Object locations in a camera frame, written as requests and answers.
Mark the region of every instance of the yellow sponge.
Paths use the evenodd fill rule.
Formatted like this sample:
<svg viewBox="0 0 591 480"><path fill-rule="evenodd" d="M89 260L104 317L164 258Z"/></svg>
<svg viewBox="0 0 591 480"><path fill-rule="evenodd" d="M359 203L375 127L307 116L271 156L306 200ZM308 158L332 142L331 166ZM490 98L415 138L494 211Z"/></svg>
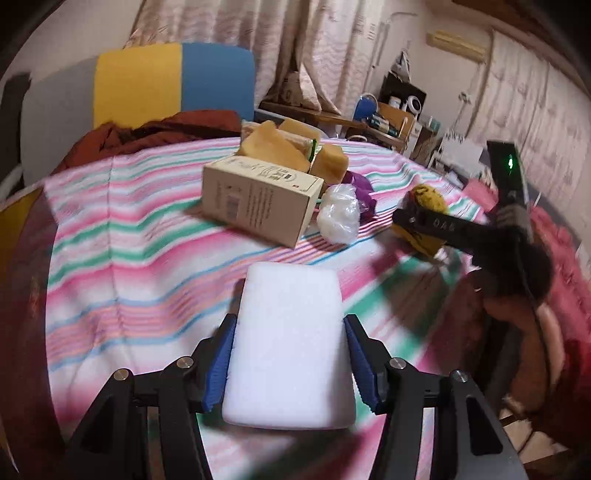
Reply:
<svg viewBox="0 0 591 480"><path fill-rule="evenodd" d="M316 140L316 143L320 141L320 132L318 130L310 128L308 125L298 122L298 120L293 120L293 118L286 118L279 126L279 130L311 138Z"/></svg>
<svg viewBox="0 0 591 480"><path fill-rule="evenodd" d="M417 185L410 191L410 195L414 196L414 201L421 207L439 213L448 213L449 211L443 196L429 185L425 185L424 183ZM422 235L418 232L406 231L399 225L392 225L392 230L397 235L406 239L417 251L429 257L435 257L439 249L445 244L443 240L429 235Z"/></svg>
<svg viewBox="0 0 591 480"><path fill-rule="evenodd" d="M316 155L310 175L324 180L327 185L340 183L349 168L349 157L343 153L338 145L325 144Z"/></svg>
<svg viewBox="0 0 591 480"><path fill-rule="evenodd" d="M271 121L264 122L240 144L236 155L257 158L307 173L310 162L289 143Z"/></svg>

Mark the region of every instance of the striped blanket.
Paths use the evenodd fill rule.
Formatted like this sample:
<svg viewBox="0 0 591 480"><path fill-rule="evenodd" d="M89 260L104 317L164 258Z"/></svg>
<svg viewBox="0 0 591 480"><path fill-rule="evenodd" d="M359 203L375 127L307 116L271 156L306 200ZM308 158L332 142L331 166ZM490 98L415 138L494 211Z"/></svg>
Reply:
<svg viewBox="0 0 591 480"><path fill-rule="evenodd" d="M66 437L114 370L161 369L211 335L236 309L241 281L257 261L335 270L346 313L356 313L391 354L438 370L424 359L425 348L468 260L450 251L437 266L422 262L389 228L392 210L419 183L438 188L454 215L476 219L480 209L437 174L396 153L331 142L343 147L351 170L370 179L378 202L375 219L361 226L348 247L328 244L314 222L289 249L203 217L202 168L233 154L234 138L114 157L44 181L59 225L47 293L47 361ZM346 432L245 429L224 424L218 414L199 422L216 480L365 479L383 425L359 397L355 428ZM426 415L426 432L431 422ZM428 461L421 460L419 477L427 472Z"/></svg>

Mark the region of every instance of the red sleeve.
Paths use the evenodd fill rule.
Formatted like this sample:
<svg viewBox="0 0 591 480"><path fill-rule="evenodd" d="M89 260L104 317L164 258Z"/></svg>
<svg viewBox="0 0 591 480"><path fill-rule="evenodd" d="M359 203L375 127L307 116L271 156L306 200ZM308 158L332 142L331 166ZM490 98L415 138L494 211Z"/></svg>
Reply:
<svg viewBox="0 0 591 480"><path fill-rule="evenodd" d="M591 344L567 340L564 351L556 389L532 426L567 448L577 448L591 436Z"/></svg>

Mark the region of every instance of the yellow object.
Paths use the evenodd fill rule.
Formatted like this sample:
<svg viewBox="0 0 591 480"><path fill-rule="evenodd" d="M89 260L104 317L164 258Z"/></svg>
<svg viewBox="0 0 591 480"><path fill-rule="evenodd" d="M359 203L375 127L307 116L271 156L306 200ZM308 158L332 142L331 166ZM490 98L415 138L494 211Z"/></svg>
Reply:
<svg viewBox="0 0 591 480"><path fill-rule="evenodd" d="M271 120L267 120L263 124L267 122L272 123L273 126L275 125ZM245 122L242 121L242 130L241 130L241 141L244 142L257 128L259 128L261 124L257 124L256 122ZM284 132L283 130L277 130L283 138L285 138L290 144L292 144L296 150L300 151L305 158L309 161L312 161L314 158L314 140L311 140L307 137L302 137L301 135L296 135L291 132Z"/></svg>
<svg viewBox="0 0 591 480"><path fill-rule="evenodd" d="M240 144L236 155L256 158L307 173L310 162L290 144L271 121L261 124Z"/></svg>
<svg viewBox="0 0 591 480"><path fill-rule="evenodd" d="M4 283L12 253L21 236L33 203L39 198L42 188L33 190L11 206L0 211L0 286Z"/></svg>
<svg viewBox="0 0 591 480"><path fill-rule="evenodd" d="M286 118L279 125L279 130L316 140L316 143L320 141L320 132L318 130L310 128L308 125L298 122L298 120L293 120L293 118Z"/></svg>
<svg viewBox="0 0 591 480"><path fill-rule="evenodd" d="M138 128L181 109L182 45L168 43L103 53L96 64L94 126Z"/></svg>
<svg viewBox="0 0 591 480"><path fill-rule="evenodd" d="M411 190L414 200L421 207L428 208L434 212L448 213L449 208L443 196L433 187L425 184L417 185ZM418 232L409 232L399 225L392 225L397 235L406 239L417 251L422 254L434 257L439 249L445 244L444 241L429 235L422 235Z"/></svg>
<svg viewBox="0 0 591 480"><path fill-rule="evenodd" d="M340 183L349 168L349 157L338 145L325 144L316 155L310 175L324 180L324 187Z"/></svg>

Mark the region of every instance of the purple plastic bag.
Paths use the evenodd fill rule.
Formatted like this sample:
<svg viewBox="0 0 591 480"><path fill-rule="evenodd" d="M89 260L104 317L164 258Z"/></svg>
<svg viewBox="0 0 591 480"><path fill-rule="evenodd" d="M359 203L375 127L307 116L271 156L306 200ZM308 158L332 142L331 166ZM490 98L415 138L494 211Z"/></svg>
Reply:
<svg viewBox="0 0 591 480"><path fill-rule="evenodd" d="M371 198L371 195L369 194L369 192L374 191L371 182L360 173L347 170L341 183L350 183L355 186L355 196L359 202L361 222L367 222L374 218L375 206L378 202Z"/></svg>
<svg viewBox="0 0 591 480"><path fill-rule="evenodd" d="M350 170L347 170L341 183L350 183L351 185L355 185L357 189L366 190L368 192L372 192L374 190L374 188L371 186L371 182L361 175L361 173L355 173L354 171Z"/></svg>

